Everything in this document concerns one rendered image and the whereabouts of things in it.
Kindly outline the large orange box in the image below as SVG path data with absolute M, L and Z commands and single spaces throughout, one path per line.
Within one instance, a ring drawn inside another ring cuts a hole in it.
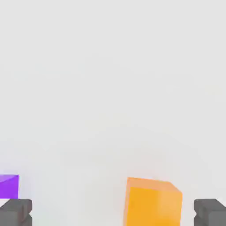
M 180 226 L 182 192 L 172 183 L 127 179 L 123 226 Z

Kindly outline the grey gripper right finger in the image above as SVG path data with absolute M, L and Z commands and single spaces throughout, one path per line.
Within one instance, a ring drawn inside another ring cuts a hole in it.
M 194 200 L 194 226 L 226 226 L 226 207 L 217 199 Z

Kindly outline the large purple box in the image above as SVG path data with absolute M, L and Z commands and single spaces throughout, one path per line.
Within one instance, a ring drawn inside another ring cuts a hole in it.
M 19 195 L 19 175 L 0 174 L 0 199 L 17 199 Z

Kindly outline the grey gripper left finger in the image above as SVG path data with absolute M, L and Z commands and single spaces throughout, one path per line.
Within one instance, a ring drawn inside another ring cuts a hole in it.
M 32 226 L 32 200 L 10 199 L 0 207 L 0 226 Z

